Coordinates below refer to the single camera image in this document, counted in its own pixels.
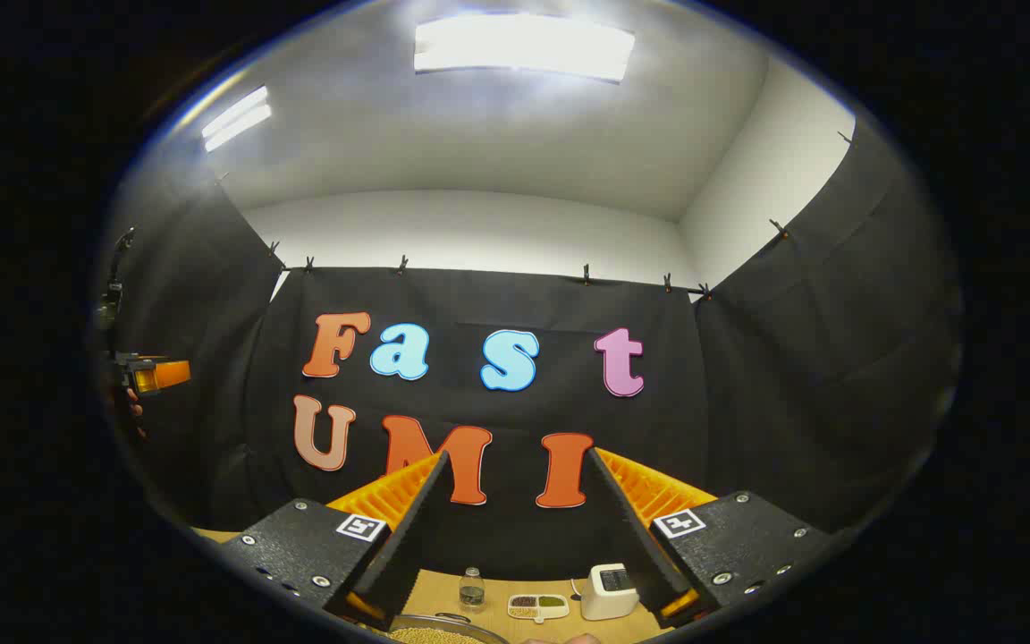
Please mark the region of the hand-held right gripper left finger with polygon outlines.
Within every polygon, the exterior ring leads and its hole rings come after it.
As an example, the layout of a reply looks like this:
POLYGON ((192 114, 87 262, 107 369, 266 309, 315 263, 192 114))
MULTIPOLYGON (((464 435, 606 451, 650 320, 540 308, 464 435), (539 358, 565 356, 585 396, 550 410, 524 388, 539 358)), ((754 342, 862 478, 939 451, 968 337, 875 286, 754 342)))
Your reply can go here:
POLYGON ((452 490, 439 453, 331 505, 293 500, 220 546, 230 570, 318 620, 385 629, 403 612, 422 567, 430 502, 452 490))

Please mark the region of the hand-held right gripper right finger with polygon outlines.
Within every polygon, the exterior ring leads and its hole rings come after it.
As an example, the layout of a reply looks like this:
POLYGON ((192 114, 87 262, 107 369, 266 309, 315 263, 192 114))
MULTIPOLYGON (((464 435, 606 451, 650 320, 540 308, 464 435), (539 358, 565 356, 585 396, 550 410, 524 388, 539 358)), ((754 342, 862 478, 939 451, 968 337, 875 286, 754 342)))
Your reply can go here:
POLYGON ((830 531, 753 492, 715 496, 600 448, 585 468, 613 510, 612 560, 661 628, 781 591, 833 545, 830 531))

